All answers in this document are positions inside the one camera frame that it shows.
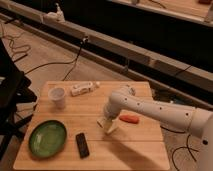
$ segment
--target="white bottle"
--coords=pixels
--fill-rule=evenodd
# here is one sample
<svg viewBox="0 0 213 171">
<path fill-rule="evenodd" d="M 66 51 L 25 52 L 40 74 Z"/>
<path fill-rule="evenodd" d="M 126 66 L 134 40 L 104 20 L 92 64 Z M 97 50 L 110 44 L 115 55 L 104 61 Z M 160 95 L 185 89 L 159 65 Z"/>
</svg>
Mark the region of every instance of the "white bottle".
<svg viewBox="0 0 213 171">
<path fill-rule="evenodd" d="M 71 87 L 71 95 L 72 96 L 78 96 L 84 93 L 89 93 L 94 91 L 96 88 L 100 87 L 100 82 L 83 82 L 80 84 L 76 84 Z"/>
<path fill-rule="evenodd" d="M 58 21 L 59 22 L 65 22 L 65 19 L 64 19 L 64 13 L 63 11 L 61 10 L 60 6 L 58 3 L 55 3 L 56 6 L 57 6 L 57 15 L 58 15 Z"/>
</svg>

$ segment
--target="green plate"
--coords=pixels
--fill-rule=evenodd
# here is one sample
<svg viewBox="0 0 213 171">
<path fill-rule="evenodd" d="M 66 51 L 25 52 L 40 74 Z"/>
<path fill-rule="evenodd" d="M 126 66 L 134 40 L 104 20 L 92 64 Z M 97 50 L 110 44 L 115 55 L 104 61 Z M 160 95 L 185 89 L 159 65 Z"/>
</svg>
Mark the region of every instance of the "green plate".
<svg viewBox="0 0 213 171">
<path fill-rule="evenodd" d="M 65 126 L 56 120 L 39 124 L 29 138 L 29 149 L 38 158 L 48 158 L 58 153 L 67 138 Z"/>
</svg>

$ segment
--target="orange marker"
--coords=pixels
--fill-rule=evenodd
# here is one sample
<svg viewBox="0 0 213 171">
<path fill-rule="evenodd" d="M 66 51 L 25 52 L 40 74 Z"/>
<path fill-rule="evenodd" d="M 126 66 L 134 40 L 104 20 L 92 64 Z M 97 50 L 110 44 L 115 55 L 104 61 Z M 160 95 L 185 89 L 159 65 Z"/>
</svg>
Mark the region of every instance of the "orange marker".
<svg viewBox="0 0 213 171">
<path fill-rule="evenodd" d="M 120 115 L 119 119 L 124 122 L 132 123 L 132 124 L 138 124 L 140 121 L 138 116 L 133 116 L 133 115 Z"/>
</svg>

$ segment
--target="black remote control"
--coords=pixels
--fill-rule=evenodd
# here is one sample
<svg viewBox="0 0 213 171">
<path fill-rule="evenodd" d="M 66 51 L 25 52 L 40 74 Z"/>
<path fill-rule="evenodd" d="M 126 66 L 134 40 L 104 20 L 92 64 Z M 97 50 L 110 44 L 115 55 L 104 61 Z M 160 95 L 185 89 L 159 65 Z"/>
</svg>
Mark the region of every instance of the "black remote control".
<svg viewBox="0 0 213 171">
<path fill-rule="evenodd" d="M 78 151 L 80 153 L 80 157 L 84 158 L 89 156 L 89 149 L 87 146 L 86 138 L 84 133 L 80 133 L 76 135 L 76 142 L 78 145 Z"/>
</svg>

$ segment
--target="paper cup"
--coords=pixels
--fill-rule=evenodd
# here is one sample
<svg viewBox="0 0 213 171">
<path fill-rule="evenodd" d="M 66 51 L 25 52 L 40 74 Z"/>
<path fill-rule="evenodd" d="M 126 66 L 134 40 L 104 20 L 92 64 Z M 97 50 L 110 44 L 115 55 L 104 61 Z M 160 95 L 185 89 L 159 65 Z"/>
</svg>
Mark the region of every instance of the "paper cup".
<svg viewBox="0 0 213 171">
<path fill-rule="evenodd" d="M 59 109 L 66 107 L 66 92 L 63 88 L 52 88 L 48 92 L 48 97 L 54 102 L 55 106 Z"/>
</svg>

